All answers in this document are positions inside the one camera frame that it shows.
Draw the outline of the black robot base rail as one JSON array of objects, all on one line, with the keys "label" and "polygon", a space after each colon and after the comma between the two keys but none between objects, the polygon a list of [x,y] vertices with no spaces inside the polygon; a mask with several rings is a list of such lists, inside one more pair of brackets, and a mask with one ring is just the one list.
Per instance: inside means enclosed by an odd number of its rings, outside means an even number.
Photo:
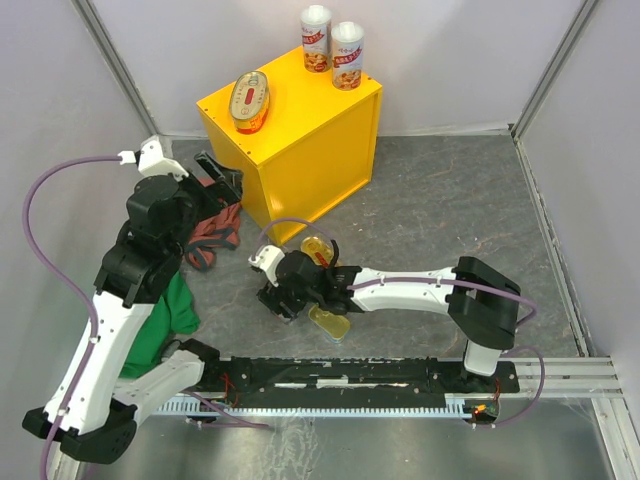
[{"label": "black robot base rail", "polygon": [[518,393],[513,363],[501,361],[490,377],[465,373],[460,361],[402,359],[223,359],[189,339],[180,348],[204,362],[196,384],[221,392],[240,408],[316,409],[443,407],[447,394]]}]

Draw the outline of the white porridge can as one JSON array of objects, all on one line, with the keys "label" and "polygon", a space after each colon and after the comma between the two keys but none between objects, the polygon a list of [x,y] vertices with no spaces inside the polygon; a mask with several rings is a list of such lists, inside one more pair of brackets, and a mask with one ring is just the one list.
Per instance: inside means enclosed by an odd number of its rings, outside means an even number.
[{"label": "white porridge can", "polygon": [[332,28],[332,84],[342,91],[356,89],[361,83],[364,29],[352,21]]},{"label": "white porridge can", "polygon": [[309,72],[329,69],[331,20],[331,11],[322,5],[310,5],[300,14],[303,63]]}]

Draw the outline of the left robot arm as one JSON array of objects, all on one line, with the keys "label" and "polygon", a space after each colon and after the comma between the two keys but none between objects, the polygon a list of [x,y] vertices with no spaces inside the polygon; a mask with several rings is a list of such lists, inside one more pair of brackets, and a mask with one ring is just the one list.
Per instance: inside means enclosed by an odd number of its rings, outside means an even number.
[{"label": "left robot arm", "polygon": [[181,164],[162,159],[135,185],[128,218],[83,296],[89,319],[54,396],[28,411],[25,430],[68,457],[108,465],[119,459],[138,427],[161,405],[221,378],[217,350],[189,340],[128,386],[117,384],[135,337],[178,272],[196,226],[238,203],[238,175],[210,155],[195,158],[209,176],[203,184]]}]

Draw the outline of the oval gold fish tin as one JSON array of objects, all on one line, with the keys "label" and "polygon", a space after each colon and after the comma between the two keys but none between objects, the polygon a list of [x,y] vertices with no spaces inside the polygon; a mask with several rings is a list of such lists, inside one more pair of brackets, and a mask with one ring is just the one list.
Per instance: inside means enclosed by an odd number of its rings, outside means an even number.
[{"label": "oval gold fish tin", "polygon": [[229,102],[235,129],[242,134],[257,133],[266,121],[269,105],[267,76],[260,71],[241,75],[233,86]]}]

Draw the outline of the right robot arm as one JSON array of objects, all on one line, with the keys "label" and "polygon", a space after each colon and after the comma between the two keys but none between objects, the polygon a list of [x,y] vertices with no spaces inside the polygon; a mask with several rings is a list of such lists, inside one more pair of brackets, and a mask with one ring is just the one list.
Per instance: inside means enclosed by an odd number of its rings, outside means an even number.
[{"label": "right robot arm", "polygon": [[521,289],[483,261],[463,256],[453,267],[418,272],[317,265],[300,250],[266,245],[249,265],[267,279],[258,298],[291,320],[308,304],[335,315],[381,310],[445,315],[467,338],[459,379],[481,391],[495,379],[501,353],[515,343]]}]

